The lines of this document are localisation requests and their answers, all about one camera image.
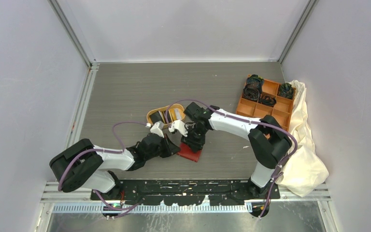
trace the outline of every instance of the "black mounting plate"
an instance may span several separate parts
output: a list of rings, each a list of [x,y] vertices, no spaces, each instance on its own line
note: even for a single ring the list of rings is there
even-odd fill
[[[120,180],[124,190],[126,204],[133,205],[142,200],[144,205],[165,205],[177,203],[183,205],[199,205],[208,195],[211,206],[216,205],[243,205],[244,200],[254,199],[248,190],[247,180]],[[259,199],[264,199],[265,191]],[[95,193],[91,200],[99,200]],[[279,199],[279,189],[274,185],[271,190],[271,199]]]

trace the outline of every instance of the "white fabric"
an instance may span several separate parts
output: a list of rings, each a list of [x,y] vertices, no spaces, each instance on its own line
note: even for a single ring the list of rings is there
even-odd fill
[[[315,154],[315,144],[307,123],[308,110],[305,102],[305,84],[296,80],[290,82],[290,84],[296,88],[296,96],[289,133],[297,139],[298,150],[282,168],[281,171],[284,174],[276,180],[276,184],[285,186],[293,193],[303,197],[322,184],[328,177],[329,172]]]

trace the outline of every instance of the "orange tray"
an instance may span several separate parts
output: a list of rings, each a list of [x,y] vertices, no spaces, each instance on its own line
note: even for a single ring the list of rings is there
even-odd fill
[[[278,89],[280,84],[274,81],[264,79],[264,84],[262,85],[262,94],[269,95],[276,99],[276,104],[274,107],[263,105],[257,101],[251,101],[243,98],[243,94],[240,96],[238,102],[236,114],[245,116],[245,117],[259,117],[263,118],[265,115],[273,116],[279,125],[285,130],[288,131],[289,123],[291,120],[292,106],[294,104],[294,98],[288,99],[277,96]]]

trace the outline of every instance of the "light gray wall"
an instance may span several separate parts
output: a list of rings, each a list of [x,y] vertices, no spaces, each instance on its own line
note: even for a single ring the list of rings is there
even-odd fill
[[[308,87],[316,152],[344,230],[371,231],[371,1],[319,1],[283,69]]]
[[[97,61],[267,61],[279,58],[308,0],[59,2]]]
[[[46,0],[0,0],[0,232],[32,231],[86,72]]]

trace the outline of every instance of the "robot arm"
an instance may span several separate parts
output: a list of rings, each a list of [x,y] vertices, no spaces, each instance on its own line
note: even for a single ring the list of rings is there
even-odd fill
[[[182,121],[177,120],[171,124],[169,131],[179,131],[183,135],[181,142],[188,145],[193,152],[203,148],[205,134],[210,130],[226,131],[248,140],[258,160],[249,182],[253,186],[251,190],[253,196],[259,197],[266,190],[277,163],[291,147],[290,139],[282,132],[252,123],[264,122],[280,127],[272,116],[265,116],[263,119],[248,118],[237,116],[216,106],[212,108],[215,112],[203,109],[192,102],[185,109],[185,114],[193,121],[193,125],[186,127]],[[50,161],[50,167],[56,178],[60,180],[67,166],[78,154],[94,149],[73,164],[61,189],[64,192],[71,192],[84,187],[107,193],[120,185],[117,177],[108,170],[137,170],[151,158],[157,156],[166,158],[180,151],[180,148],[162,132],[162,126],[162,122],[155,123],[146,137],[124,150],[105,149],[93,145],[88,139],[82,139],[54,157]]]
[[[204,110],[194,102],[185,109],[185,114],[194,122],[194,125],[187,127],[186,133],[180,131],[183,134],[181,142],[188,145],[193,152],[197,152],[203,148],[205,134],[209,130],[226,131],[248,140],[258,160],[250,178],[255,187],[253,194],[263,193],[277,163],[292,146],[291,140],[280,131],[252,123],[265,122],[281,127],[272,116],[265,116],[263,119],[249,118],[229,113],[216,106],[211,107],[226,116],[210,109]]]
[[[93,145],[89,139],[82,139],[54,157],[49,163],[50,168],[60,180],[67,166],[78,154],[92,149],[94,151],[84,154],[73,164],[61,189],[63,192],[71,192],[83,187],[108,193],[120,185],[118,178],[108,170],[134,171],[143,167],[151,158],[166,158],[180,151],[161,129],[162,122],[155,123],[146,137],[124,150],[99,147]]]

